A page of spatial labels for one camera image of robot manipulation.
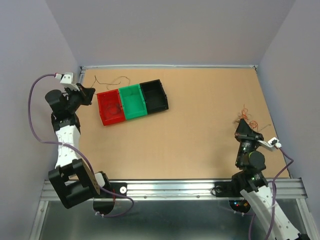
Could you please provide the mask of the orange black wire ball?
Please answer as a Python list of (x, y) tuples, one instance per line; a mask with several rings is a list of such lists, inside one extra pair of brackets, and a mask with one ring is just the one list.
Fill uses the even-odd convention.
[(235, 128), (238, 126), (241, 119), (243, 119), (249, 125), (249, 127), (256, 132), (261, 132), (264, 129), (272, 126), (271, 123), (259, 126), (259, 123), (253, 119), (245, 104), (243, 104), (241, 111), (237, 113), (237, 117), (232, 121), (232, 124)]

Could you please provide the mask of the red plastic bin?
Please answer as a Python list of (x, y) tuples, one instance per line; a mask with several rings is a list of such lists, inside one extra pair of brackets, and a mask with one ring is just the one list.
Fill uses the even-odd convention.
[(126, 120), (118, 89), (100, 92), (96, 96), (103, 126), (118, 124)]

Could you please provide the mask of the green plastic bin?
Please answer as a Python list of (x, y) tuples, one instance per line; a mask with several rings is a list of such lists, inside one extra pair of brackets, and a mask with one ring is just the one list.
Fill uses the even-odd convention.
[(145, 99), (139, 84), (118, 89), (126, 120), (132, 120), (148, 114)]

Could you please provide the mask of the black plastic bin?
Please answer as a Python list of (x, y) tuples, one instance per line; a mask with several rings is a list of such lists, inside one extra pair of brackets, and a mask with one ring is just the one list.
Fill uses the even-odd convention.
[(169, 109), (168, 98), (159, 79), (140, 83), (147, 114), (155, 114)]

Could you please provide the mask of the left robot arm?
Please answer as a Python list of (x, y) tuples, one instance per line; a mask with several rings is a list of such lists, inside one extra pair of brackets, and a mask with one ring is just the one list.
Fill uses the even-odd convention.
[(70, 209), (94, 197), (106, 197), (111, 193), (107, 175), (93, 173), (76, 150), (81, 136), (80, 120), (76, 114), (80, 106), (89, 106), (94, 88), (80, 83), (67, 84), (66, 93), (58, 89), (49, 91), (45, 100), (52, 109), (51, 124), (58, 140), (58, 158), (48, 179), (63, 206)]

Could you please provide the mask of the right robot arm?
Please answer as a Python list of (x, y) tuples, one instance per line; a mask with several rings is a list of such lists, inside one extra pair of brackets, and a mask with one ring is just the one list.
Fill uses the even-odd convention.
[(291, 223), (276, 201), (276, 179), (294, 160), (288, 157), (290, 163), (273, 178), (271, 186), (262, 173), (266, 169), (266, 159), (258, 148), (282, 151), (280, 140), (273, 137), (264, 141), (263, 135), (253, 130), (243, 118), (238, 121), (234, 137), (239, 142), (235, 166), (240, 172), (231, 177), (231, 192), (249, 203), (266, 231), (267, 240), (308, 240), (310, 237)]

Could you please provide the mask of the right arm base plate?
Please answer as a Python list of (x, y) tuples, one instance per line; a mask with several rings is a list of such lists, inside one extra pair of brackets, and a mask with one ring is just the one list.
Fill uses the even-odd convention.
[(240, 198), (239, 186), (232, 181), (216, 181), (211, 189), (211, 194), (217, 198)]

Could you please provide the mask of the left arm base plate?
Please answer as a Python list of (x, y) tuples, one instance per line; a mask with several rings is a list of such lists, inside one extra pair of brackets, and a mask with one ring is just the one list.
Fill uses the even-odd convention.
[[(127, 183), (126, 182), (109, 182), (106, 183), (103, 188), (105, 190), (108, 190), (110, 192), (113, 192), (115, 194), (121, 195), (121, 196), (126, 196), (127, 195)], [(100, 190), (99, 195), (95, 195), (93, 197), (94, 199), (111, 199), (111, 198), (116, 198), (116, 196), (107, 193), (105, 191)]]

